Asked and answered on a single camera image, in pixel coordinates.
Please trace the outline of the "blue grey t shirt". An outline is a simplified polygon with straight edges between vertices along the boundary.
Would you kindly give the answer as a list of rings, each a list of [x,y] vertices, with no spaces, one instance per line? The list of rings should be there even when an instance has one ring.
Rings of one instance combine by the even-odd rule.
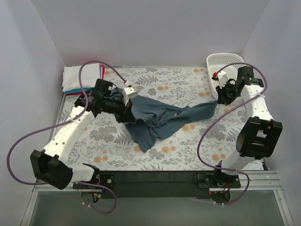
[[[172,136],[185,124],[212,118],[217,106],[217,101],[211,101],[180,108],[140,95],[131,102],[135,120],[124,124],[144,153],[155,145],[157,139]]]

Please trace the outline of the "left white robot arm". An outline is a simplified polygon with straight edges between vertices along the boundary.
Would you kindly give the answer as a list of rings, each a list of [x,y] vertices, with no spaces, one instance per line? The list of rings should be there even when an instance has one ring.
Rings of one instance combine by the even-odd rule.
[[[40,151],[34,150],[30,160],[35,177],[60,190],[70,183],[84,181],[89,188],[100,183],[99,169],[91,164],[68,165],[68,156],[85,128],[101,113],[115,116],[119,123],[135,122],[132,98],[138,95],[128,85],[114,88],[113,83],[97,79],[94,88],[84,91],[74,103],[69,121]]]

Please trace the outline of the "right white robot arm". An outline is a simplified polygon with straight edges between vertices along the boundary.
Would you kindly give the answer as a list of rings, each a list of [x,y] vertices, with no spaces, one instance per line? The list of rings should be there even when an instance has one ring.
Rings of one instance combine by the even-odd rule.
[[[255,160],[270,157],[282,132],[281,122],[275,121],[267,108],[262,92],[262,79],[255,78],[251,66],[238,69],[237,78],[230,79],[224,71],[215,72],[217,102],[229,105],[238,97],[245,103],[247,121],[236,139],[236,150],[220,161],[214,170],[213,183],[218,187],[234,183],[238,172]]]

